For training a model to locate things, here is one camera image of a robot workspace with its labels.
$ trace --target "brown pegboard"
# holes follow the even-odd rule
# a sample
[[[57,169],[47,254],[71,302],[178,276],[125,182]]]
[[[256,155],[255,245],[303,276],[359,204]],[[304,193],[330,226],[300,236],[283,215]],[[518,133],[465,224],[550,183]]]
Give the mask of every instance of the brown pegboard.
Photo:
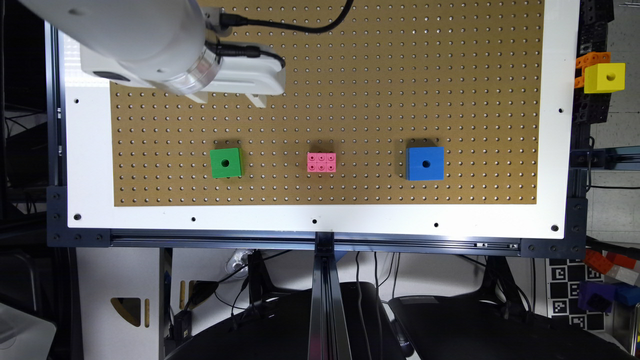
[[[341,2],[242,7],[249,18],[320,26]],[[112,85],[116,206],[533,204],[542,1],[356,1],[331,33],[236,28],[287,60],[286,93],[258,109]],[[445,180],[405,179],[405,149],[445,148]],[[242,178],[212,179],[208,151],[241,147]],[[335,174],[306,153],[336,152]]]

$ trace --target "blue block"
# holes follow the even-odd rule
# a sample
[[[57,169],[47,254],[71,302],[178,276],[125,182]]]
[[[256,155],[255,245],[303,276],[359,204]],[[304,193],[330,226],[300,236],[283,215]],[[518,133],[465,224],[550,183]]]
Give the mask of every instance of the blue block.
[[[444,148],[408,148],[407,180],[444,180]]]

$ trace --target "yellow cube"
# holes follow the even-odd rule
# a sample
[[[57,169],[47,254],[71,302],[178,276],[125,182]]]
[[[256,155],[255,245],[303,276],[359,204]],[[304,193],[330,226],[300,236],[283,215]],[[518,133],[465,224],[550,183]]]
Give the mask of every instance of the yellow cube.
[[[605,94],[624,90],[624,63],[596,64],[584,71],[584,93]]]

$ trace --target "green cube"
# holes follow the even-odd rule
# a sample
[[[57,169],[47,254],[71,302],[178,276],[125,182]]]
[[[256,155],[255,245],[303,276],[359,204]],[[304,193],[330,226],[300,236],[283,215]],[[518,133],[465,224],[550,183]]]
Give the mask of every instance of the green cube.
[[[241,150],[218,149],[210,150],[211,175],[214,179],[242,176],[242,156]]]

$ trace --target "pink block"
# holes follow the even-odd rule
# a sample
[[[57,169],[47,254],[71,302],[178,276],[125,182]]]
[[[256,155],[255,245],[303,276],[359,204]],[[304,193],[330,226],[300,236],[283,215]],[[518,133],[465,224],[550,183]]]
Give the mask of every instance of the pink block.
[[[336,172],[336,154],[307,153],[307,172]]]

